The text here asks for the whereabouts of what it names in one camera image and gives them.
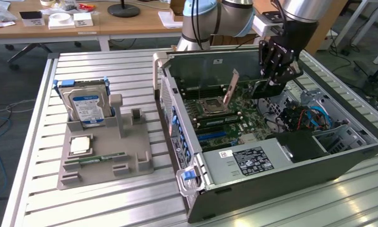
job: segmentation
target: metal slotted table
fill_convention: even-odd
[[[152,88],[153,53],[169,50],[66,53],[48,60],[3,226],[378,226],[378,155],[335,181],[208,221],[187,223]],[[378,112],[371,105],[307,52],[301,60],[378,127]],[[156,171],[151,175],[59,191],[68,116],[52,90],[52,81],[104,76],[111,80],[112,93],[124,96],[123,113],[136,107],[146,112]],[[317,87],[307,76],[299,81],[307,89]]]

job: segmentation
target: blue cable on floor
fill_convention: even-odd
[[[8,121],[8,127],[7,127],[7,129],[4,130],[4,132],[0,133],[0,137],[2,137],[2,136],[8,132],[8,130],[11,129],[12,121],[11,121],[8,118],[6,118],[6,117],[0,117],[0,119]],[[8,178],[7,178],[7,173],[6,173],[6,168],[4,168],[3,161],[2,161],[2,157],[0,157],[0,167],[2,167],[3,174],[4,174],[4,186],[3,186],[3,188],[2,188],[2,190],[0,190],[0,195],[2,195],[2,193],[4,193],[4,191],[6,191],[6,189],[7,189],[7,183],[8,183]]]
[[[4,164],[3,164],[2,158],[0,158],[0,167],[2,167],[2,170],[3,170],[3,174],[4,174],[4,186],[3,186],[3,188],[2,188],[2,190],[0,190],[0,195],[2,195],[2,193],[6,191],[6,188],[7,188],[7,181],[8,181],[8,179],[7,179],[7,173],[6,173],[6,168],[4,168]]]
[[[0,117],[0,119],[8,121],[8,127],[7,127],[7,129],[4,130],[4,132],[0,134],[0,136],[3,136],[3,135],[8,132],[8,130],[11,129],[11,127],[12,127],[12,121],[11,121],[11,119],[8,119],[7,117]]]

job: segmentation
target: cpu socket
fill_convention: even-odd
[[[220,114],[227,111],[227,106],[223,103],[221,97],[201,100],[201,105],[207,114]]]

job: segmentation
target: red object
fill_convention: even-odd
[[[297,130],[300,129],[300,124],[301,124],[301,119],[303,119],[303,114],[304,114],[305,110],[301,111],[301,115],[300,115],[300,120],[299,120],[299,126],[297,126]]]
[[[95,10],[95,5],[88,5],[88,4],[83,4],[79,3],[79,8],[87,10],[88,12]]]

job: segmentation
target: gray 3d-printed holder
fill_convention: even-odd
[[[142,109],[122,114],[122,95],[111,95],[110,103],[115,108],[115,116],[104,119],[106,126],[84,128],[80,121],[68,122],[59,190],[153,172],[151,140]],[[83,154],[72,155],[71,142],[78,137],[90,138],[90,149]]]

